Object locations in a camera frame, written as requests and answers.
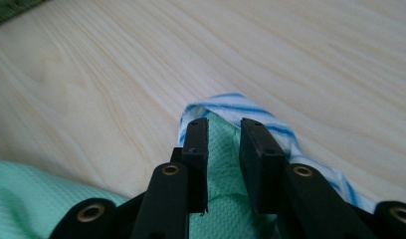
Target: table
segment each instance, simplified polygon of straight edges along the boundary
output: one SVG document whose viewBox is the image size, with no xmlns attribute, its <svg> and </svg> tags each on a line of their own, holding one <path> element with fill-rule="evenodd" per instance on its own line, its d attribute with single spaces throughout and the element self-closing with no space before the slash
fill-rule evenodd
<svg viewBox="0 0 406 239">
<path fill-rule="evenodd" d="M 131 197 L 227 92 L 406 202 L 406 0 L 46 2 L 0 26 L 0 159 Z"/>
</svg>

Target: wooden table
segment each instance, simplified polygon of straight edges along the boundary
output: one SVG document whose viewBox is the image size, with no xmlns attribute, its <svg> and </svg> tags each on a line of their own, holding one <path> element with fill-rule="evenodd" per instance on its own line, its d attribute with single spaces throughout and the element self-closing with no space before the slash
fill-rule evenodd
<svg viewBox="0 0 406 239">
<path fill-rule="evenodd" d="M 0 26 L 0 158 L 125 196 L 187 104 L 227 92 L 406 202 L 406 0 L 54 0 Z"/>
</svg>

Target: green textured fabric corner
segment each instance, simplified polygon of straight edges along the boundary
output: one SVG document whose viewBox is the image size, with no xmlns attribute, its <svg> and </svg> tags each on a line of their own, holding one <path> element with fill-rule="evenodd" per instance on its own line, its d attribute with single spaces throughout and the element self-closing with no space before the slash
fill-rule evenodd
<svg viewBox="0 0 406 239">
<path fill-rule="evenodd" d="M 209 212 L 190 216 L 190 238 L 271 238 L 275 216 L 253 215 L 241 175 L 240 130 L 209 114 Z M 0 161 L 0 238 L 48 238 L 75 204 L 110 192 Z"/>
<path fill-rule="evenodd" d="M 45 0 L 0 0 L 0 24 Z"/>
</svg>

